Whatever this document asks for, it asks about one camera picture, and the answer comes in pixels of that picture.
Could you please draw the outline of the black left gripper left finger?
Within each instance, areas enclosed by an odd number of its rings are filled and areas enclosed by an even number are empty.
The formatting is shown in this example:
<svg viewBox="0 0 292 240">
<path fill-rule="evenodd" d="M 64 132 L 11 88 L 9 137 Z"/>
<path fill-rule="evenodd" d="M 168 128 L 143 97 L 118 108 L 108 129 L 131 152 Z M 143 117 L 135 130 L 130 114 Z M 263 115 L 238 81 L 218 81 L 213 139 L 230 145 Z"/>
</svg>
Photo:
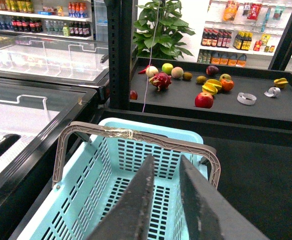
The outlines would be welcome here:
<svg viewBox="0 0 292 240">
<path fill-rule="evenodd" d="M 98 223 L 88 240 L 146 240 L 154 195 L 154 161 L 149 154 L 118 202 Z"/>
</svg>

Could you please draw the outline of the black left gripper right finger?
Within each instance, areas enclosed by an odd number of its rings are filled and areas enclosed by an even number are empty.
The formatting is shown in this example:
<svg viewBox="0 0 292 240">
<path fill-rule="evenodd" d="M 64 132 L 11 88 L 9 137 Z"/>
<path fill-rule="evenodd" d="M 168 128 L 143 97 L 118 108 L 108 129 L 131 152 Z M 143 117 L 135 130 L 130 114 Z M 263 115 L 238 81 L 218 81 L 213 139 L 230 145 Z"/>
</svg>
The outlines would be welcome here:
<svg viewBox="0 0 292 240">
<path fill-rule="evenodd" d="M 268 239 L 233 208 L 184 155 L 180 161 L 180 187 L 191 240 Z"/>
</svg>

